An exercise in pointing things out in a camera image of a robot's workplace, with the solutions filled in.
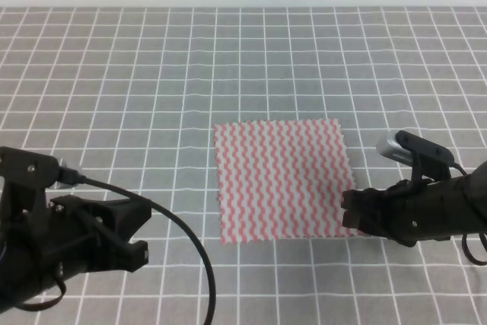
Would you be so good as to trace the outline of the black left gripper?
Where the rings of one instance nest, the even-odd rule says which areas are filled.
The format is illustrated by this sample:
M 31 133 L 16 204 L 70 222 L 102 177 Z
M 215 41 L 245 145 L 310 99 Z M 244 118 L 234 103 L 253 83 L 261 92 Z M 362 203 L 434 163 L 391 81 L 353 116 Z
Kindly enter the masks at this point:
M 2 298 L 32 298 L 82 272 L 135 272 L 148 264 L 148 243 L 129 242 L 151 218 L 145 204 L 73 195 L 48 200 L 45 183 L 4 179 Z

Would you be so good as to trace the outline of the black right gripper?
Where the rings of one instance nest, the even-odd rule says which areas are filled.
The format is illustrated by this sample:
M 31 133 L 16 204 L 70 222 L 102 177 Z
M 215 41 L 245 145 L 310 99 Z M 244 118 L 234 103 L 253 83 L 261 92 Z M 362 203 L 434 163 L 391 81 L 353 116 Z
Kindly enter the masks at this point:
M 346 190 L 342 225 L 405 246 L 418 241 L 447 240 L 454 235 L 486 232 L 486 173 L 442 180 L 390 202 L 386 190 Z M 361 214 L 385 207 L 385 213 Z

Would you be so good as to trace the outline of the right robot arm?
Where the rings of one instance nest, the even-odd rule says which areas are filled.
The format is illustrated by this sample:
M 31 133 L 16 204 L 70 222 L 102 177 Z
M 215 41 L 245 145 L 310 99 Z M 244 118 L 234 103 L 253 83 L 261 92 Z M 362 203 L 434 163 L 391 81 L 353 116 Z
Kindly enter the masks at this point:
M 486 164 L 471 174 L 433 182 L 401 180 L 386 190 L 342 194 L 342 226 L 405 247 L 419 241 L 486 233 Z

